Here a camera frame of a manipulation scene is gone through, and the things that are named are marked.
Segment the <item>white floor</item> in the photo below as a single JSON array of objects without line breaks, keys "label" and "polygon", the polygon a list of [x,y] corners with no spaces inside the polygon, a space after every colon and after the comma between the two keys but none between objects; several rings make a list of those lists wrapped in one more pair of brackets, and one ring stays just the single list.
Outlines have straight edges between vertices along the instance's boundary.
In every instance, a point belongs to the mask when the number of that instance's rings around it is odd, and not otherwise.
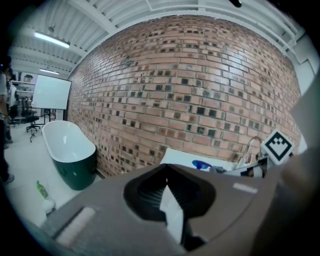
[{"label": "white floor", "polygon": [[[41,130],[35,133],[30,143],[30,132],[26,132],[29,124],[11,126],[14,141],[4,150],[5,159],[9,164],[9,172],[14,174],[12,183],[5,185],[7,196],[16,212],[37,226],[46,220],[42,209],[44,198],[37,190],[37,181],[42,184],[49,196],[60,208],[80,191],[72,190],[58,174],[47,151]],[[101,180],[96,176],[94,182]]]}]

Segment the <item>white screen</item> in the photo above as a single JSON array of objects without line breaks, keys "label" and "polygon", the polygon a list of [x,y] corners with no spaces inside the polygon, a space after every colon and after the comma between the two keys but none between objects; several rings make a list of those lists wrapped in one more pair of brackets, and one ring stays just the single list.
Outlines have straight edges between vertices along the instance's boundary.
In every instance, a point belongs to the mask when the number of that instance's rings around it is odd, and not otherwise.
[{"label": "white screen", "polygon": [[33,93],[33,107],[39,109],[67,109],[71,81],[38,75]]}]

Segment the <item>green bottle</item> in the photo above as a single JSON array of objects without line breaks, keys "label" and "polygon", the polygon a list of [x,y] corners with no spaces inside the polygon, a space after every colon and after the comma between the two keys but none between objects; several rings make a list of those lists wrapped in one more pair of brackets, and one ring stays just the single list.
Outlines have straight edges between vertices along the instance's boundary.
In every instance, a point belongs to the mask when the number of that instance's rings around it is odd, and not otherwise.
[{"label": "green bottle", "polygon": [[45,187],[39,183],[39,180],[36,181],[36,188],[45,199],[48,197],[48,192],[46,191]]}]

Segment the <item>ceiling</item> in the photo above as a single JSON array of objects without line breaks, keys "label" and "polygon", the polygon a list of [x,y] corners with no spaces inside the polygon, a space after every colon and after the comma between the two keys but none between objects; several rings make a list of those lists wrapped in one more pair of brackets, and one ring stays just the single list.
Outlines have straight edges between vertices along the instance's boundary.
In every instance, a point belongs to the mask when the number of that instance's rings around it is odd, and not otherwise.
[{"label": "ceiling", "polygon": [[[168,15],[195,14],[236,22],[269,40],[283,54],[304,29],[265,0],[48,0],[24,23],[9,54],[16,71],[40,74],[49,67],[66,79],[96,46],[136,23]],[[64,48],[34,37],[34,31],[69,42]]]}]

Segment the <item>fluorescent light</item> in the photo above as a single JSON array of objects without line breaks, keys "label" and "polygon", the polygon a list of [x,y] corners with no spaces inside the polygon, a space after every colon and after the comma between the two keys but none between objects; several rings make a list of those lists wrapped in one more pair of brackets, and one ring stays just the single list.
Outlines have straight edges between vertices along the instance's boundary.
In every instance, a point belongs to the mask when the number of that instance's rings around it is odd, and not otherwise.
[{"label": "fluorescent light", "polygon": [[44,34],[44,33],[38,32],[38,31],[35,31],[33,35],[36,38],[40,38],[40,39],[49,41],[51,43],[54,43],[54,44],[59,45],[59,46],[63,46],[65,48],[69,48],[69,46],[70,46],[70,44],[65,42],[65,41],[62,41],[62,40],[60,40],[60,39],[58,39],[56,37],[53,37],[51,35],[47,35],[47,34]]},{"label": "fluorescent light", "polygon": [[40,71],[43,71],[43,72],[48,72],[48,73],[52,73],[52,74],[59,75],[59,73],[58,73],[58,72],[51,71],[51,70],[48,70],[48,69],[42,69],[42,68],[40,68],[39,70],[40,70]]}]

